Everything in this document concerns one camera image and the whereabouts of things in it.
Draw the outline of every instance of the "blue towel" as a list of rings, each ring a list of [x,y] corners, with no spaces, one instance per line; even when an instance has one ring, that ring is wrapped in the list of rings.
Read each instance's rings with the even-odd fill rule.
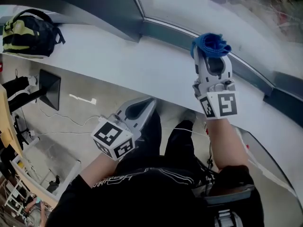
[[[195,45],[204,51],[206,57],[210,58],[220,58],[232,51],[231,46],[222,39],[222,35],[216,35],[212,33],[201,35],[193,40],[190,50],[192,58],[194,57]]]

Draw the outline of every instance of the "black bag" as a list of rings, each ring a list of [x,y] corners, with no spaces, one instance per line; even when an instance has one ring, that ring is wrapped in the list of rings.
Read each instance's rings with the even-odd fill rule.
[[[3,27],[3,52],[17,54],[28,58],[48,57],[55,44],[65,43],[60,29],[51,18],[37,9],[27,9],[5,23]]]

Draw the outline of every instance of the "gray floor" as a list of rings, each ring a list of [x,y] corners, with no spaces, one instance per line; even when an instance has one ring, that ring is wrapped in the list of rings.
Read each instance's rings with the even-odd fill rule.
[[[39,176],[45,175],[48,169],[51,169],[54,174],[64,178],[76,159],[81,161],[81,167],[84,168],[100,153],[89,134],[56,133],[90,133],[98,123],[97,118],[91,119],[85,126],[80,127],[67,118],[59,116],[48,118],[43,112],[48,116],[59,113],[72,118],[78,124],[84,124],[91,116],[109,116],[125,101],[143,96],[139,92],[104,81],[8,55],[3,56],[3,65],[3,72],[0,73],[1,83],[14,79],[15,69],[18,70],[19,76],[37,75],[39,69],[42,68],[62,78],[59,111],[53,110],[43,102],[39,103],[40,107],[38,103],[29,103],[22,107],[30,130],[35,130],[37,134],[48,133],[41,135],[37,147],[27,154],[27,158],[31,160]],[[71,97],[70,94],[89,101],[95,98],[97,103],[93,105],[83,102]],[[168,137],[173,127],[179,122],[183,111],[185,108],[181,106],[160,101],[161,154],[164,154]],[[21,110],[16,112],[20,116],[23,115]],[[197,117],[194,131],[202,135],[193,134],[192,136],[195,155],[206,163],[209,157],[209,139],[204,132],[203,116]],[[250,167],[250,172],[261,195],[266,226],[300,226],[303,217],[297,199],[289,191],[264,177],[254,166]],[[47,180],[53,180],[53,175],[49,175]]]

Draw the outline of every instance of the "black and white square marker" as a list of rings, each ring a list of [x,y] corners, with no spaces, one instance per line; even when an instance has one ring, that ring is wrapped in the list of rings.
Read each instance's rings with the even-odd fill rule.
[[[114,149],[115,155],[117,158],[125,155],[127,152],[134,148],[132,138],[128,139],[127,141],[123,142],[121,145]]]
[[[213,111],[207,97],[201,98],[200,103],[203,107],[203,110],[204,110],[205,115],[206,115],[207,118],[215,117],[214,111]]]
[[[110,146],[121,134],[122,130],[113,124],[106,122],[94,135],[98,140]]]
[[[236,97],[234,93],[218,94],[220,116],[237,114]]]
[[[94,142],[96,143],[98,149],[100,149],[103,153],[107,154],[109,157],[112,157],[112,154],[109,152],[108,149],[106,149],[104,146],[102,146],[101,144],[99,144],[95,140],[94,140]]]

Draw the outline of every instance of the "black t-shirt sleeve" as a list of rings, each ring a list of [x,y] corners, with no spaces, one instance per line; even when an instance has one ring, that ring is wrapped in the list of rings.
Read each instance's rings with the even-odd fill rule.
[[[65,226],[66,223],[72,226],[72,223],[79,223],[78,221],[81,221],[79,216],[82,216],[83,209],[88,207],[90,194],[91,188],[78,175],[62,194],[46,222],[46,227]]]
[[[247,166],[227,166],[216,177],[211,192],[218,188],[233,189],[236,187],[254,185]],[[249,199],[240,200],[232,205],[241,217],[244,226],[264,226],[264,212],[258,190],[251,192]]]

